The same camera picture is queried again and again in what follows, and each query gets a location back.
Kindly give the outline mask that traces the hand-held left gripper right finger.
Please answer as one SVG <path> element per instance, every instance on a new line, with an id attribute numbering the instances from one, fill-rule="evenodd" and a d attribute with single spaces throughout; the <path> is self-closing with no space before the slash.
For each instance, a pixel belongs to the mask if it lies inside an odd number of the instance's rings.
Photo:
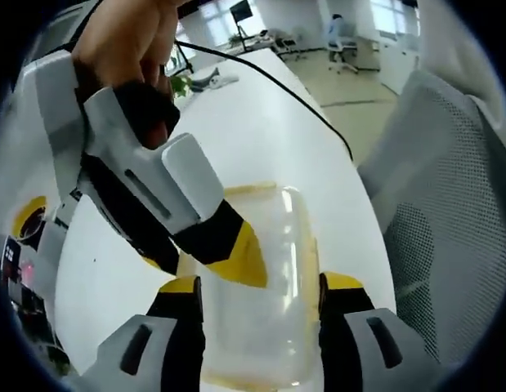
<path id="1" fill-rule="evenodd" d="M 423 338 L 392 311 L 375 308 L 363 284 L 320 274 L 320 356 L 325 391 L 429 391 L 440 368 Z"/>

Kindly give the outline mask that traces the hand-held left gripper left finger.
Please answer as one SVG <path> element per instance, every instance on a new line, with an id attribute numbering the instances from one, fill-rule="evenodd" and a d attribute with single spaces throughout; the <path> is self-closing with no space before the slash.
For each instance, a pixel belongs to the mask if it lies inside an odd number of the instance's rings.
<path id="1" fill-rule="evenodd" d="M 135 315 L 98 347 L 84 391 L 199 391 L 205 349 L 201 279 L 166 283 L 144 315 Z"/>

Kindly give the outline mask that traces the person's right hand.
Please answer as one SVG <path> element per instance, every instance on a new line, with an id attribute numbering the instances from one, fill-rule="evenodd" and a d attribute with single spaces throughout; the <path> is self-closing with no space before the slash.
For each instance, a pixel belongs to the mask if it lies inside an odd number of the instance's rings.
<path id="1" fill-rule="evenodd" d="M 174 0 L 102 1 L 72 51 L 78 96 L 88 99 L 103 87 L 144 82 L 172 97 L 160 68 L 171 55 L 178 25 Z"/>

